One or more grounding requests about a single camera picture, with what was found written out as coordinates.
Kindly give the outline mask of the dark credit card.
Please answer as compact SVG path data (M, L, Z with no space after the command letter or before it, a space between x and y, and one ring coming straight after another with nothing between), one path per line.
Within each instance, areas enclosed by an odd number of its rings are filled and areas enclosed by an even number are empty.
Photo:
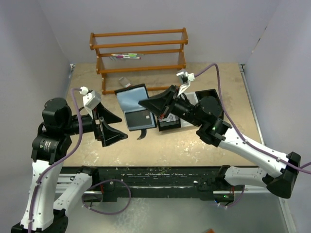
M154 128L156 126L153 115L148 110L125 113L127 127L130 131Z

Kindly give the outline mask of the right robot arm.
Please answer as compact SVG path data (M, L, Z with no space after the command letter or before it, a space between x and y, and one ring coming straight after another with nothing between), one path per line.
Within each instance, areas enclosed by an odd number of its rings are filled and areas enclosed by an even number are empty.
M251 185L264 187L281 198L291 197L298 176L300 155L276 151L243 135L232 123L222 119L224 110L216 97L205 96L196 104L191 104L172 85L164 92L138 103L157 117L165 118L173 114L197 126L196 134L204 143L231 151L256 165L222 166L216 178L221 190Z

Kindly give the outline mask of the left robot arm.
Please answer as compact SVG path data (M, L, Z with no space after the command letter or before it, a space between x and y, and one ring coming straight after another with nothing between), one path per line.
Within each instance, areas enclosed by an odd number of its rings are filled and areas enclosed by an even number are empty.
M110 127L121 118L104 108L100 101L90 115L73 115L64 98L47 101L42 111L43 122L32 142L33 175L29 199L20 223L11 228L13 233L63 233L69 216L87 190L100 185L99 170L82 166L63 194L56 198L58 178L72 144L71 136L93 132L103 147L126 139L127 134Z

